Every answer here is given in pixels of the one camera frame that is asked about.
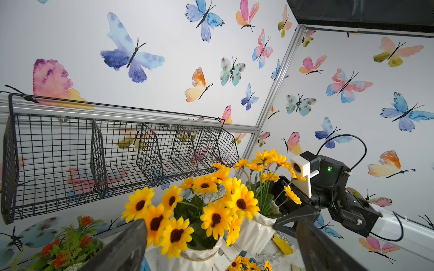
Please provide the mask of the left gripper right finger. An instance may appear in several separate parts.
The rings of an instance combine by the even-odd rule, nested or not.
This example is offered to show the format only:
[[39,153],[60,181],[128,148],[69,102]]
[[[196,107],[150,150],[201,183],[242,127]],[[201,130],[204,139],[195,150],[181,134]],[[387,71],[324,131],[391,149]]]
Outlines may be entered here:
[[307,271],[367,271],[305,218],[297,223],[296,238]]

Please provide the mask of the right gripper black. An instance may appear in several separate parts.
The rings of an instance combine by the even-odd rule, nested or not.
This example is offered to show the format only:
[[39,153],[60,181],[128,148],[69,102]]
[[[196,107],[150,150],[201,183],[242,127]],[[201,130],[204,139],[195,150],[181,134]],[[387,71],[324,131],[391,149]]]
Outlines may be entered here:
[[[300,198],[301,204],[296,204],[293,200],[287,198],[284,191],[284,187],[287,185]],[[306,219],[307,222],[313,224],[320,217],[322,210],[328,210],[333,218],[333,186],[334,180],[331,177],[316,176],[311,184],[312,196],[308,198],[286,177],[281,176],[279,181],[271,185],[271,194],[275,197],[280,212],[273,229],[287,236],[297,238],[296,230],[300,220]]]

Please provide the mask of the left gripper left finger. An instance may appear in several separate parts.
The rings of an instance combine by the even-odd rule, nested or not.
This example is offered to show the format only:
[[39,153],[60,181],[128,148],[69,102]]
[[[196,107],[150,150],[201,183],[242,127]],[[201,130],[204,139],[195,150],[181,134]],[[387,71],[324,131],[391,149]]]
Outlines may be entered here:
[[139,271],[145,257],[147,237],[145,221],[134,221],[80,270]]

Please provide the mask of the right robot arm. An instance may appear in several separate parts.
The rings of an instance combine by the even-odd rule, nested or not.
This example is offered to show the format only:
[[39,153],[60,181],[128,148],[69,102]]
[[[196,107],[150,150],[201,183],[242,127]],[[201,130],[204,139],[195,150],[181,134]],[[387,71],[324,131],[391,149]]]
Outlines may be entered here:
[[361,236],[371,253],[385,256],[402,248],[434,260],[434,230],[347,192],[352,168],[309,151],[292,158],[291,163],[295,177],[280,176],[271,186],[278,210],[283,212],[274,230],[297,238],[302,219],[315,224],[327,209],[332,220]]

